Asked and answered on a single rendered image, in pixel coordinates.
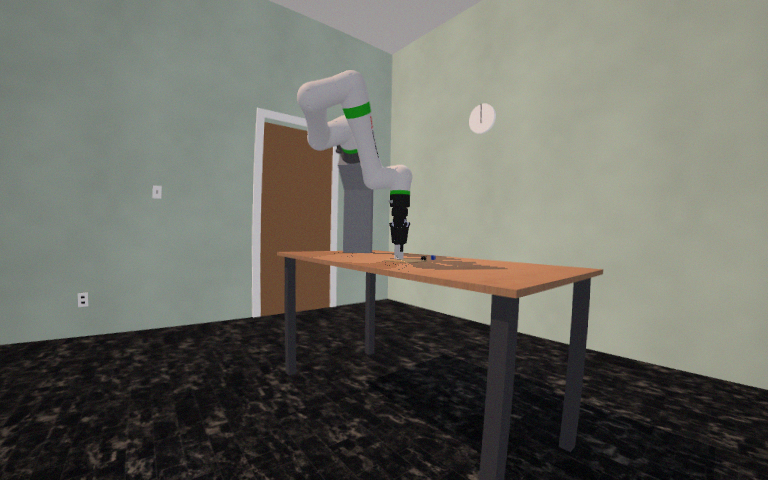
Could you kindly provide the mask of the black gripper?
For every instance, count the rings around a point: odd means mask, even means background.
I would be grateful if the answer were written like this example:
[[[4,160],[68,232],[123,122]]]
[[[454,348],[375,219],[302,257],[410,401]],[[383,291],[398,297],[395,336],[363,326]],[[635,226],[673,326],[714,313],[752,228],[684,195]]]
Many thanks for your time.
[[[391,229],[391,239],[394,243],[394,259],[403,259],[404,244],[407,243],[408,230],[410,222],[407,222],[407,208],[392,208],[393,222],[389,223]]]

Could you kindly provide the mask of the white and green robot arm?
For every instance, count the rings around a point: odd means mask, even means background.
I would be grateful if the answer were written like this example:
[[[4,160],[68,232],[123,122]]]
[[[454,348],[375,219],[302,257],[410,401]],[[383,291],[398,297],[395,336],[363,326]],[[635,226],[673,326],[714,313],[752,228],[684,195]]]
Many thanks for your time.
[[[382,166],[367,87],[359,72],[348,70],[307,82],[298,90],[297,101],[308,122],[307,140],[313,149],[338,145],[335,151],[344,162],[361,163],[363,181],[369,189],[389,188],[390,207],[410,207],[412,172],[404,165]],[[327,108],[337,104],[342,105],[345,115],[327,124]]]

